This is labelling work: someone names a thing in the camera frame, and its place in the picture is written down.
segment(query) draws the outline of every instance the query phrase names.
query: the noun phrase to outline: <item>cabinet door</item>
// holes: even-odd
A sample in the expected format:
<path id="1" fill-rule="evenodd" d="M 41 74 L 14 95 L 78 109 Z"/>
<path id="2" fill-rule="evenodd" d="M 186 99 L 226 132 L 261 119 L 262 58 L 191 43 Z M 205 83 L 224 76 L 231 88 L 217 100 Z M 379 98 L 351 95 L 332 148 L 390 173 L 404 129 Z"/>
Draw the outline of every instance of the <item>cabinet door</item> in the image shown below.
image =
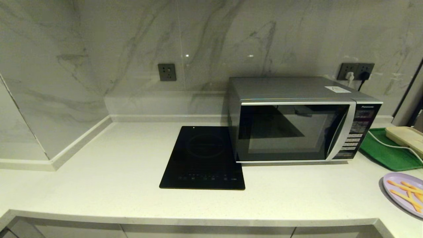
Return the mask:
<path id="1" fill-rule="evenodd" d="M 122 225 L 128 238 L 290 238 L 294 227 Z"/>
<path id="2" fill-rule="evenodd" d="M 126 238 L 119 224 L 31 219 L 45 238 Z"/>
<path id="3" fill-rule="evenodd" d="M 19 238 L 45 238 L 32 224 L 25 218 L 18 218 L 13 224 L 9 224 L 10 230 Z"/>
<path id="4" fill-rule="evenodd" d="M 382 238 L 371 225 L 345 227 L 297 227 L 292 238 Z"/>
<path id="5" fill-rule="evenodd" d="M 12 232 L 4 230 L 0 232 L 0 238 L 18 238 Z"/>

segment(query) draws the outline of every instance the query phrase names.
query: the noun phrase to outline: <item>induction cooktop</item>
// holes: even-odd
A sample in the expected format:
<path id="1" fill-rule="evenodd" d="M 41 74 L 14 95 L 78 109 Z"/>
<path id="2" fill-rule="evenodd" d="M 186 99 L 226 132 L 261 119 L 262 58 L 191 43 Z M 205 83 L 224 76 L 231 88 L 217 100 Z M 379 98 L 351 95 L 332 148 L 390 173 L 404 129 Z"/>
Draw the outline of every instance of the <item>induction cooktop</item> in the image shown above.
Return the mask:
<path id="1" fill-rule="evenodd" d="M 183 126 L 160 188 L 244 190 L 232 153 L 228 127 Z"/>

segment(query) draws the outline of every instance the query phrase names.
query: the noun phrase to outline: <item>white countertop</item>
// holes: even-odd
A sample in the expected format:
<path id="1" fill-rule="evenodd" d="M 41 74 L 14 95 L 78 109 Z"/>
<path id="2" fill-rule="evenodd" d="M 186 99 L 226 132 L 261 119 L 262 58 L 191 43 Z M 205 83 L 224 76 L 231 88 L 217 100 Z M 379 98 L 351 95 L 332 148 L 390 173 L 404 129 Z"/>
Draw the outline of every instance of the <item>white countertop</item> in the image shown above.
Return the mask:
<path id="1" fill-rule="evenodd" d="M 382 234 L 386 227 L 394 237 L 423 237 L 423 222 L 381 192 L 379 180 L 390 171 L 360 153 L 343 164 L 244 166 L 244 191 L 160 189 L 183 125 L 219 124 L 115 122 L 56 172 L 0 169 L 0 229 L 28 216 L 121 224 L 376 223 Z M 423 179 L 423 169 L 404 173 Z"/>

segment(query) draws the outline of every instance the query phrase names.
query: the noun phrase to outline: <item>wall socket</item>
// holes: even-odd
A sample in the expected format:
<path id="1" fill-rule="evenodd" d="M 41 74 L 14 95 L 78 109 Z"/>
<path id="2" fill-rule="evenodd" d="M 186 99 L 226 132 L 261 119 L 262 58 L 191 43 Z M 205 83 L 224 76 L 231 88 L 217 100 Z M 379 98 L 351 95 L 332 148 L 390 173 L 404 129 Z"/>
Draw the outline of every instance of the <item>wall socket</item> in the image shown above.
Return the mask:
<path id="1" fill-rule="evenodd" d="M 347 80 L 348 72 L 354 73 L 354 80 L 368 80 L 373 70 L 374 64 L 366 63 L 342 63 L 337 80 Z"/>
<path id="2" fill-rule="evenodd" d="M 175 64 L 158 64 L 160 81 L 176 81 Z"/>

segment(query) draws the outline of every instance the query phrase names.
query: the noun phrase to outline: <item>black cable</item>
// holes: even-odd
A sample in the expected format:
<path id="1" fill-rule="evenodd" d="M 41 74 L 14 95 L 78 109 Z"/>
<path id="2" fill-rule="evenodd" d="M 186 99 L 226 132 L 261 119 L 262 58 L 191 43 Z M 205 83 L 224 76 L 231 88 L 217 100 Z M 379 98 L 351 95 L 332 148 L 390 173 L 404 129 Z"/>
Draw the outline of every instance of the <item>black cable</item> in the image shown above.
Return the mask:
<path id="1" fill-rule="evenodd" d="M 364 84 L 364 81 L 365 81 L 365 80 L 361 80 L 361 84 L 360 84 L 360 87 L 358 87 L 358 91 L 360 91 L 361 86 L 363 86 L 363 84 Z"/>

